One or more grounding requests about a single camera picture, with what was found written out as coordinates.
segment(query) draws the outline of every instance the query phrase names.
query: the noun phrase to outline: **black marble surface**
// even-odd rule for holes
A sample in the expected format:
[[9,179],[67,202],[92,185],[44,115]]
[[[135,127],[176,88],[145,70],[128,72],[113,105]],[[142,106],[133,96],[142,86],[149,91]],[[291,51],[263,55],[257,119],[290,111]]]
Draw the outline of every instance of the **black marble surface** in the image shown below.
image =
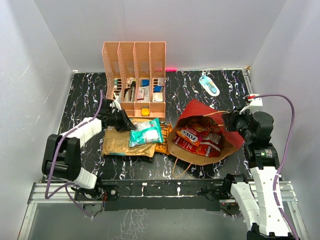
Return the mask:
[[[210,96],[200,85],[201,76],[210,77],[220,90],[217,97]],[[60,124],[63,133],[95,113],[100,100],[100,90],[106,93],[105,73],[76,73],[72,77],[70,92]],[[197,99],[221,111],[231,111],[243,106],[248,94],[241,70],[176,71],[166,73],[166,123],[174,126],[177,119],[192,100]],[[97,134],[81,149],[82,166],[103,180],[166,180],[172,179],[176,158],[155,153],[145,156],[101,156],[105,132]],[[188,166],[179,160],[175,175]],[[205,166],[192,165],[180,179],[223,179],[227,173],[242,173],[251,177],[243,149],[219,163]]]

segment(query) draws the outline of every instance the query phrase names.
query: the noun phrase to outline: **brown paper bag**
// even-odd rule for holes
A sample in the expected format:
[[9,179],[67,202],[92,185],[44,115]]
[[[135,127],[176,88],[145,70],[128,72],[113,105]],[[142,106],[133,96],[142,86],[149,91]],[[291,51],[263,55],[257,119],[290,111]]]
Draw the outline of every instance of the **brown paper bag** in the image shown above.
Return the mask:
[[[142,123],[149,119],[133,118],[132,123]],[[130,131],[118,132],[113,126],[105,131],[102,155],[119,156],[147,156],[152,158],[155,153],[156,143],[147,143],[139,146],[129,147]]]
[[[219,157],[207,157],[207,156],[196,155],[172,142],[176,134],[176,131],[180,127],[185,126],[187,119],[190,117],[196,117],[196,116],[208,116],[212,118],[218,124],[218,126],[220,126],[223,132],[223,135],[221,136],[221,139],[220,139],[220,141],[222,141],[223,149],[221,150],[221,154]],[[189,167],[192,164],[196,164],[200,166],[207,165],[207,164],[214,164],[223,160],[225,157],[233,154],[242,146],[244,142],[243,138],[237,132],[227,131],[226,128],[224,127],[224,121],[221,116],[222,116],[222,113],[220,111],[212,109],[211,107],[206,106],[202,102],[197,101],[195,99],[193,99],[186,106],[185,110],[183,111],[180,118],[178,119],[174,129],[172,130],[172,132],[169,134],[167,138],[168,151],[173,156],[177,157],[177,160],[175,161],[172,172],[174,172],[178,159],[181,159],[185,162],[190,163]]]

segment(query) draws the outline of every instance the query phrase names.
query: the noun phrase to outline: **red paper bag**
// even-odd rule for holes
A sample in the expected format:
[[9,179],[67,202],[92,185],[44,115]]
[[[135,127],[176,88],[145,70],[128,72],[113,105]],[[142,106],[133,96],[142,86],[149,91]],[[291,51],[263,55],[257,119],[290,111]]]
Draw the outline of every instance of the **red paper bag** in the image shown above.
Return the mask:
[[[218,112],[216,114],[212,114],[215,112],[218,112],[218,111],[215,109],[212,109],[211,107],[203,104],[202,102],[196,99],[193,99],[186,106],[185,110],[183,111],[180,118],[178,119],[174,129],[167,137],[168,151],[170,152],[170,154],[190,164],[203,166],[207,164],[217,163],[223,160],[225,157],[236,152],[239,148],[241,148],[242,144],[244,143],[243,138],[237,132],[227,131],[226,128],[222,126],[224,124],[224,121],[221,117],[222,113]],[[222,141],[221,144],[223,146],[223,149],[221,150],[221,154],[219,157],[207,157],[207,156],[196,155],[172,142],[176,134],[176,131],[180,127],[185,126],[187,118],[205,116],[208,114],[212,114],[212,115],[209,115],[208,117],[212,118],[218,125],[221,125],[220,128],[222,130],[223,135],[221,136],[220,141]]]

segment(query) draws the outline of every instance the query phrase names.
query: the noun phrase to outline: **white wall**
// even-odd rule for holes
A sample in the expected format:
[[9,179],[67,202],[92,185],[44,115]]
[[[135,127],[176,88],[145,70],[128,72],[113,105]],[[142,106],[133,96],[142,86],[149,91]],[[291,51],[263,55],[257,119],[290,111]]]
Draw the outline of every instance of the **white wall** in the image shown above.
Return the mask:
[[[282,93],[295,106],[285,179],[291,180],[310,239],[319,239],[320,2],[287,1],[251,67],[255,92]],[[274,117],[271,142],[283,155],[291,111],[285,100],[263,101]]]
[[104,72],[105,41],[166,41],[167,68],[251,65],[285,0],[34,0],[71,69]]
[[17,239],[72,71],[33,0],[0,1],[0,239]]

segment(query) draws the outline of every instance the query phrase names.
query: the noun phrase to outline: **yellow item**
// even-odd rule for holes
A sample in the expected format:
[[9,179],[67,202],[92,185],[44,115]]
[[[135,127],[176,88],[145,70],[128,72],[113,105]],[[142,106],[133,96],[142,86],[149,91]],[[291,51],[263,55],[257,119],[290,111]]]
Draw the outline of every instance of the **yellow item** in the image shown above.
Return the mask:
[[148,117],[149,116],[149,107],[144,106],[141,108],[141,115],[144,117]]
[[160,125],[161,125],[163,142],[156,144],[155,152],[170,155],[170,152],[168,152],[167,137],[168,137],[169,133],[172,131],[172,124],[171,123],[170,124],[161,123]]

